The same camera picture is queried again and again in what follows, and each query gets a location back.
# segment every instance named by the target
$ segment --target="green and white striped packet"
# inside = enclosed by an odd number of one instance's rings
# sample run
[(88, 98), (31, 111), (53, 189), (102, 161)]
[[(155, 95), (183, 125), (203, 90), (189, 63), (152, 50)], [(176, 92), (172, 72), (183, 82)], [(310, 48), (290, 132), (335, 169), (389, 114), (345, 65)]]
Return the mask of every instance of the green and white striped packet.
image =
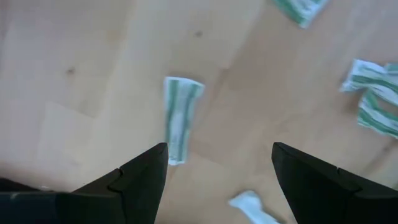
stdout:
[(274, 0), (279, 9), (298, 23), (307, 28), (315, 16), (325, 7), (329, 0)]
[(389, 109), (398, 111), (396, 68), (396, 64), (381, 67), (372, 62), (355, 60), (340, 90), (367, 89), (359, 102), (358, 124), (398, 139), (398, 117), (381, 107), (383, 103)]
[(187, 78), (166, 77), (164, 90), (169, 164), (176, 166), (187, 159), (195, 104), (205, 91), (205, 86)]

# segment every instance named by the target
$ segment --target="wooden floor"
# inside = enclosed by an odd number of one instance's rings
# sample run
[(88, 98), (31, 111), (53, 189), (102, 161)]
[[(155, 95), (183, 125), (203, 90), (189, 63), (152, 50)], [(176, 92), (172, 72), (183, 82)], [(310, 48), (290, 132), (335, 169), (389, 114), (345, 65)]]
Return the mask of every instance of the wooden floor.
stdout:
[(356, 124), (354, 58), (398, 62), (395, 0), (331, 0), (309, 29), (271, 0), (0, 0), (0, 175), (73, 190), (163, 141), (166, 75), (206, 85), (157, 223), (249, 223), (255, 190), (294, 223), (282, 141), (390, 187), (398, 144)]

